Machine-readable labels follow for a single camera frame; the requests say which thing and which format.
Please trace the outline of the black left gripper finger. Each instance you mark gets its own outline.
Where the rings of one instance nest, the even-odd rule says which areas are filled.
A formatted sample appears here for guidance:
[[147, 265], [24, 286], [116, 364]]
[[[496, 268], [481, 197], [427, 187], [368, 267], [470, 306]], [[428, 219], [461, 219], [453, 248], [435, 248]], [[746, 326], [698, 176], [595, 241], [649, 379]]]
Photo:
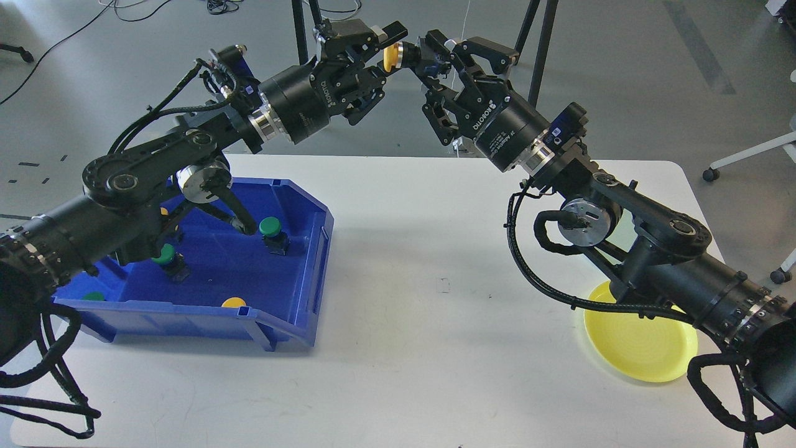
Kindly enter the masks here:
[[384, 97], [385, 80], [346, 80], [340, 82], [340, 115], [354, 126], [358, 124]]
[[315, 26], [316, 58], [318, 62], [364, 63], [407, 34], [407, 28], [398, 21], [379, 27], [368, 26], [359, 18], [341, 22], [324, 19]]

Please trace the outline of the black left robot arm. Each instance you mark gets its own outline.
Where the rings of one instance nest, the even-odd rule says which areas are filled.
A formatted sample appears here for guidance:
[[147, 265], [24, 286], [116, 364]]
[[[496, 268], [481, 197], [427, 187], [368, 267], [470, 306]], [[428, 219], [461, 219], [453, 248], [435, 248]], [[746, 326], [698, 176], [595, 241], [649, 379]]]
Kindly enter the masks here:
[[40, 361], [2, 373], [14, 389], [51, 375], [67, 403], [2, 396], [2, 413], [89, 439], [100, 412], [91, 408], [63, 360], [82, 318], [52, 296], [80, 273], [98, 274], [112, 257], [122, 266], [157, 258], [178, 275], [179, 255], [165, 254], [177, 224], [197, 208], [253, 235], [255, 218], [231, 191], [223, 151], [239, 140], [253, 152], [276, 135], [298, 144], [343, 116], [362, 120], [384, 96], [388, 65], [369, 65], [409, 32], [362, 20], [321, 20], [317, 54], [259, 82], [246, 47], [231, 45], [197, 59], [177, 86], [83, 169], [83, 195], [2, 234], [2, 364], [37, 344]]

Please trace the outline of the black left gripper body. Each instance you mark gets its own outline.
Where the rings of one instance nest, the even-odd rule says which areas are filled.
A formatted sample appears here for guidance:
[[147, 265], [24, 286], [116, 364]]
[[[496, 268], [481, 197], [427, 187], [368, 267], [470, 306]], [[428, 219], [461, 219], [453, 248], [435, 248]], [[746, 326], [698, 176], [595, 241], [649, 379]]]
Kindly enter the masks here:
[[333, 68], [329, 62], [289, 67], [259, 84], [261, 105], [251, 113], [251, 125], [262, 141], [283, 135], [298, 144], [341, 116], [339, 86], [346, 80], [386, 81], [386, 74], [358, 63], [349, 68]]

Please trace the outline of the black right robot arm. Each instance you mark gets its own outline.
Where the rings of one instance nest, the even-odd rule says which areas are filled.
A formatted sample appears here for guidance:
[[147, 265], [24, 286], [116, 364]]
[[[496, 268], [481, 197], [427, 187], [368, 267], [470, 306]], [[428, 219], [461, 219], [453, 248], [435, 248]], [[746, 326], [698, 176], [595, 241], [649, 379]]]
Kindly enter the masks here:
[[[794, 303], [711, 257], [706, 226], [641, 195], [601, 169], [583, 136], [586, 111], [571, 103], [546, 120], [506, 76], [517, 51], [436, 29], [418, 45], [398, 44], [384, 64], [410, 68], [426, 87], [423, 111], [443, 144], [472, 140], [497, 169], [528, 179], [509, 201], [510, 252], [526, 280], [572, 309], [633, 313], [691, 324], [719, 348], [690, 360], [686, 376], [722, 425], [748, 436], [794, 426]], [[534, 220], [539, 245], [585, 255], [609, 278], [614, 304], [573, 297], [541, 280], [517, 242], [521, 202], [535, 188], [563, 197]]]

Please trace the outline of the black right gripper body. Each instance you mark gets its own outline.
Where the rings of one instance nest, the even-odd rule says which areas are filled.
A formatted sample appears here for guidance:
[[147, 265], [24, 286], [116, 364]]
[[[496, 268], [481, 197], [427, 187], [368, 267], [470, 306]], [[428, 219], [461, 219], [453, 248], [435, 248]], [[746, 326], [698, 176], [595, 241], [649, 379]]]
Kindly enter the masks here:
[[538, 174], [552, 162], [553, 150], [542, 139], [550, 124], [501, 77], [475, 77], [447, 100], [458, 132], [471, 139], [501, 172], [517, 166]]

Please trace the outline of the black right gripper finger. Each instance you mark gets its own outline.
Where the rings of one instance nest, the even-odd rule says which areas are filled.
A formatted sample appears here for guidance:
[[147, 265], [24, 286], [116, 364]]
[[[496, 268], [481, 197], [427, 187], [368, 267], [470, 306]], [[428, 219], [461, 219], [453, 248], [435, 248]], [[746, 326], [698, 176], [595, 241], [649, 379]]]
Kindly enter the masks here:
[[466, 89], [487, 88], [512, 93], [508, 80], [510, 67], [519, 60], [519, 53], [483, 37], [470, 37], [460, 42], [447, 38], [438, 29], [432, 29], [418, 40], [420, 62], [418, 79], [425, 94], [443, 93], [440, 77], [456, 73]]
[[460, 126], [451, 120], [448, 114], [449, 110], [456, 111], [460, 109], [460, 106], [456, 105], [455, 101], [455, 97], [458, 94], [457, 91], [447, 87], [438, 89], [424, 87], [423, 93], [425, 103], [422, 111], [436, 137], [440, 140], [440, 144], [446, 146], [463, 137]]

